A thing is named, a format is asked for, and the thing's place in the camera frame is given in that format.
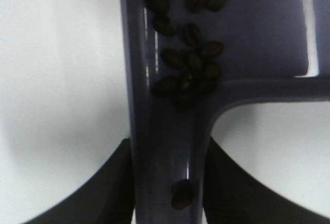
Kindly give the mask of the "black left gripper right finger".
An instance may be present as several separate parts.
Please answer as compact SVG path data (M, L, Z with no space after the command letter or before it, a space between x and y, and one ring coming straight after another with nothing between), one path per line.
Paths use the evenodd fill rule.
M257 181L214 139L205 163L203 209L207 223L329 223Z

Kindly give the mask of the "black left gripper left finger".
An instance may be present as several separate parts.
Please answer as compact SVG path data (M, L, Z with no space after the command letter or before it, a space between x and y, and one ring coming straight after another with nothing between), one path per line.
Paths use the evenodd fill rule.
M78 190L29 223L131 223L135 207L130 140Z

